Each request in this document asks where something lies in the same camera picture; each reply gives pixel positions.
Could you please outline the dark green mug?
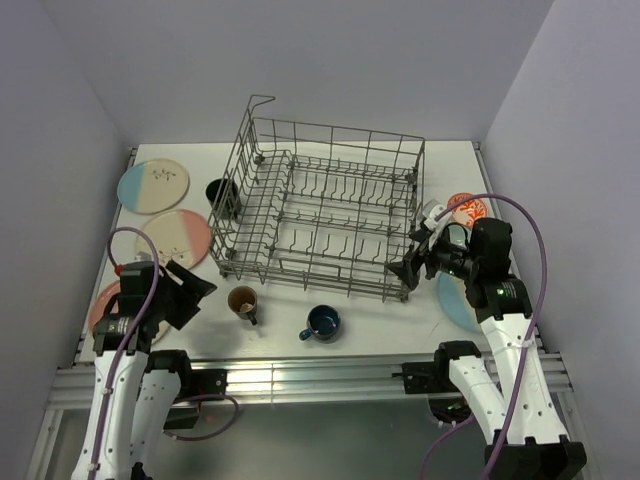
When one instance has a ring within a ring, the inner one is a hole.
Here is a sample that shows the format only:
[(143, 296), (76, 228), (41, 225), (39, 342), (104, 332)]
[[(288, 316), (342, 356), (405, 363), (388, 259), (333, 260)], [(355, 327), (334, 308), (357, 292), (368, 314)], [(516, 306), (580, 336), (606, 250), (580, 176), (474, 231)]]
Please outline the dark green mug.
[(218, 218), (237, 220), (242, 203), (239, 189), (231, 179), (220, 178), (209, 183), (205, 196)]

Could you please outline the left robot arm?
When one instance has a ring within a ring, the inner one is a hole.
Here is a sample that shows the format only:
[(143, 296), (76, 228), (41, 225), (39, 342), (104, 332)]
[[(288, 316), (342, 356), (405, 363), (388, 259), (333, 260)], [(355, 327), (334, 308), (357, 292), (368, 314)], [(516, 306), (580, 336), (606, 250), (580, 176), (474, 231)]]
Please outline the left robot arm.
[(154, 351), (152, 342), (162, 322), (181, 329), (217, 289), (174, 261), (139, 261), (116, 272), (119, 290), (94, 328), (93, 398), (75, 479), (151, 478), (173, 402), (195, 386), (187, 353)]

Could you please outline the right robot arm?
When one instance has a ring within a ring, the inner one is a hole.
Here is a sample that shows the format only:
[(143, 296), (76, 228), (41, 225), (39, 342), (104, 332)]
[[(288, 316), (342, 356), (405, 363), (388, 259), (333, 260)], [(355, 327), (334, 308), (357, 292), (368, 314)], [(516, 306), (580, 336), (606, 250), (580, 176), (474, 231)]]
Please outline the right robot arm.
[(586, 450), (571, 440), (552, 401), (529, 332), (529, 295), (511, 271), (511, 234), (510, 224), (481, 218), (459, 244), (426, 220), (410, 235), (414, 246), (389, 269), (410, 289), (421, 270), (427, 278), (443, 273), (464, 283), (498, 378), (491, 379), (471, 341), (440, 344), (432, 370), (438, 386), (462, 394), (485, 436), (484, 478), (573, 479), (587, 463)]

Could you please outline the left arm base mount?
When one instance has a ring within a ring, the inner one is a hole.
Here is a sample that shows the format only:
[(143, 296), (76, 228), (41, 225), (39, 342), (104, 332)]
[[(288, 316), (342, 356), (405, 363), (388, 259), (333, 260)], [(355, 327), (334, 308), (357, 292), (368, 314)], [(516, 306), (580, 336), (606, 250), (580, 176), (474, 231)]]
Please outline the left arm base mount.
[(203, 400), (188, 401), (191, 397), (221, 395), (226, 393), (227, 371), (224, 369), (196, 369), (190, 381), (183, 388), (169, 410), (164, 429), (169, 431), (188, 430), (195, 427), (204, 404)]

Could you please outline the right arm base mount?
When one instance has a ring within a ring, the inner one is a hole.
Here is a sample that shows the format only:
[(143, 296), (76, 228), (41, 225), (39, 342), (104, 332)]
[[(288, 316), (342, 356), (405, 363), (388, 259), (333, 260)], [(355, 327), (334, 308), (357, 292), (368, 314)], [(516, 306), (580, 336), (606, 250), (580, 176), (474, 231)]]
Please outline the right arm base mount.
[(454, 426), (471, 415), (459, 390), (440, 376), (434, 362), (406, 362), (392, 376), (401, 379), (406, 395), (425, 395), (431, 415), (445, 426)]

